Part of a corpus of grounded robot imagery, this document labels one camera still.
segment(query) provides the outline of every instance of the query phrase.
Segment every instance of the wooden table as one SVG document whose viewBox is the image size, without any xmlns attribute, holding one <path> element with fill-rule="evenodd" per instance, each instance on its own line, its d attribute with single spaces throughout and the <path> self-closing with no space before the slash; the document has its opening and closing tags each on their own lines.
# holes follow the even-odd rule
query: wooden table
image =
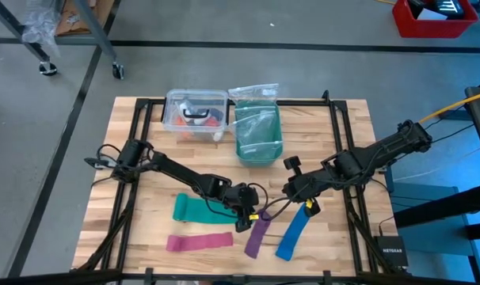
<svg viewBox="0 0 480 285">
<path fill-rule="evenodd" d="M 105 143 L 111 143 L 119 148 L 124 145 L 128 137 L 135 101 L 136 97 L 116 99 Z M 367 102 L 348 100 L 347 103 L 355 144 L 367 146 L 373 143 L 375 137 Z M 234 152 L 234 137 L 229 133 L 225 135 L 223 142 L 217 144 L 177 142 L 171 133 L 164 130 L 160 122 L 161 115 L 162 105 L 155 105 L 148 140 L 157 151 L 166 153 L 168 157 L 198 173 L 214 173 L 229 177 L 234 184 L 239 182 L 262 184 L 268 190 L 270 200 L 284 196 L 281 189 L 288 177 L 292 175 L 292 172 L 284 168 L 284 158 L 299 155 L 302 171 L 307 172 L 320 168 L 320 161 L 336 153 L 330 111 L 323 106 L 280 107 L 284 153 L 271 167 L 265 169 L 243 167 Z M 142 114 L 138 127 L 139 133 L 143 125 L 143 117 Z M 342 142 L 343 147 L 346 148 L 344 136 Z M 105 153 L 117 155 L 114 152 L 105 151 Z M 98 171 L 96 179 L 108 175 L 108 171 Z M 376 175 L 375 178 L 384 182 L 383 176 Z M 117 182 L 114 180 L 107 180 L 93 187 L 74 255 L 73 267 L 83 264 L 107 234 L 116 188 Z M 318 197 L 322 211 L 307 224 L 291 261 L 276 257 L 275 251 L 299 209 L 299 204 L 293 203 L 282 215 L 272 221 L 263 239 L 259 256 L 254 260 L 243 252 L 250 235 L 249 230 L 237 234 L 234 232 L 234 225 L 231 224 L 208 225 L 172 220 L 175 197 L 181 192 L 191 197 L 196 196 L 189 187 L 163 174 L 142 174 L 124 272 L 144 273 L 145 268 L 152 267 L 158 274 L 182 275 L 321 276 L 322 271 L 325 270 L 330 270 L 332 276 L 355 275 L 341 191 L 330 189 Z M 263 201 L 262 192 L 259 195 L 260 201 Z M 371 182 L 367 185 L 365 200 L 372 233 L 378 234 L 379 222 L 393 215 L 390 197 L 383 186 Z M 278 209 L 274 207 L 270 212 L 273 213 Z M 170 234 L 197 235 L 224 232 L 234 232 L 234 246 L 183 253 L 166 251 L 166 241 Z M 397 234 L 393 219 L 383 223 L 383 232 L 385 235 Z M 365 244 L 359 234 L 358 237 L 363 268 L 364 271 L 368 271 Z M 119 240 L 117 238 L 114 245 L 110 267 L 116 263 Z"/>
</svg>

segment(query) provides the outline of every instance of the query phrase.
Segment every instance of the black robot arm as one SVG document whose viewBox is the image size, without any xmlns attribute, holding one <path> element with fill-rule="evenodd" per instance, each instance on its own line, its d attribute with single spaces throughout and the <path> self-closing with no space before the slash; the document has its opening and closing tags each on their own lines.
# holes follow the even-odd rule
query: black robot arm
<svg viewBox="0 0 480 285">
<path fill-rule="evenodd" d="M 220 202 L 225 208 L 233 210 L 237 215 L 235 229 L 237 232 L 248 230 L 252 221 L 250 215 L 254 213 L 253 206 L 259 204 L 256 189 L 245 183 L 235 186 L 231 180 L 214 174 L 199 174 L 175 162 L 163 153 L 154 151 L 149 163 L 152 170 L 172 177 L 184 184 L 205 199 L 207 202 Z"/>
<path fill-rule="evenodd" d="M 407 120 L 398 125 L 398 131 L 367 147 L 344 150 L 321 162 L 322 168 L 302 173 L 298 157 L 284 160 L 286 169 L 295 175 L 284 185 L 283 193 L 296 203 L 313 199 L 328 188 L 341 190 L 353 185 L 366 184 L 375 170 L 390 165 L 401 154 L 425 152 L 432 137 L 419 123 Z"/>
</svg>

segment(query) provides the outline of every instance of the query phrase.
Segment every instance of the purple resistance band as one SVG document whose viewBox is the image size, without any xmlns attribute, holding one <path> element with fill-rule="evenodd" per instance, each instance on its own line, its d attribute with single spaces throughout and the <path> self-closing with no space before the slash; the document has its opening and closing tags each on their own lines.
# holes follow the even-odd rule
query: purple resistance band
<svg viewBox="0 0 480 285">
<path fill-rule="evenodd" d="M 271 216 L 266 212 L 262 212 L 259 215 L 260 217 L 262 216 L 265 219 L 271 218 Z M 269 228 L 269 226 L 270 221 L 265 221 L 261 218 L 254 222 L 254 227 L 250 231 L 250 237 L 247 241 L 246 250 L 244 251 L 247 256 L 252 257 L 253 259 L 257 258 L 259 248 L 261 247 L 261 242 L 263 241 L 263 236 L 265 235 L 266 230 Z"/>
</svg>

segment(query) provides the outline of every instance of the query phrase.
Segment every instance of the cart wheel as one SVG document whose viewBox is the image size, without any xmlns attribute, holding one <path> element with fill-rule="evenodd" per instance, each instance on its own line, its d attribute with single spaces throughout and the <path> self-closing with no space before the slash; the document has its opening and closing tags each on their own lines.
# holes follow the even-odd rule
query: cart wheel
<svg viewBox="0 0 480 285">
<path fill-rule="evenodd" d="M 114 63 L 112 67 L 113 67 L 113 71 L 112 71 L 113 77 L 120 80 L 124 79 L 124 66 L 119 63 Z"/>
<path fill-rule="evenodd" d="M 57 74 L 57 66 L 55 64 L 50 63 L 50 69 L 47 70 L 47 68 L 44 66 L 43 63 L 40 64 L 40 73 L 44 76 L 54 76 Z"/>
</svg>

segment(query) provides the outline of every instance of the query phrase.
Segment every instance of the floor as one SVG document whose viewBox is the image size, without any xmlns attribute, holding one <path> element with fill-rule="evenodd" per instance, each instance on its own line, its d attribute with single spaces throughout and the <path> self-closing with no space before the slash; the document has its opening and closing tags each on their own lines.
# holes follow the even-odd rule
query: floor
<svg viewBox="0 0 480 285">
<path fill-rule="evenodd" d="M 17 17 L 18 0 L 2 1 Z M 392 6 L 373 0 L 139 0 L 122 1 L 113 40 L 222 41 L 402 47 L 480 48 L 480 21 L 455 40 L 403 39 Z M 0 37 L 12 37 L 0 24 Z M 37 73 L 37 60 L 20 44 L 0 44 L 0 277 L 13 260 L 41 190 L 59 137 L 93 57 L 92 46 L 59 46 L 52 62 L 59 74 Z M 403 120 L 421 117 L 463 99 L 480 84 L 480 54 L 309 51 L 256 48 L 116 47 L 125 80 L 111 74 L 102 56 L 93 73 L 76 127 L 32 245 L 23 274 L 69 269 L 93 180 L 83 158 L 105 135 L 117 96 L 164 96 L 173 88 L 229 89 L 279 82 L 281 97 L 368 100 L 375 134 L 391 134 Z M 443 122 L 440 137 L 466 126 Z M 394 178 L 407 183 L 480 184 L 480 147 L 473 129 L 404 158 Z M 408 178 L 434 169 L 428 175 Z M 468 217 L 480 222 L 480 214 Z M 410 253 L 417 276 L 472 281 L 466 257 Z"/>
</svg>

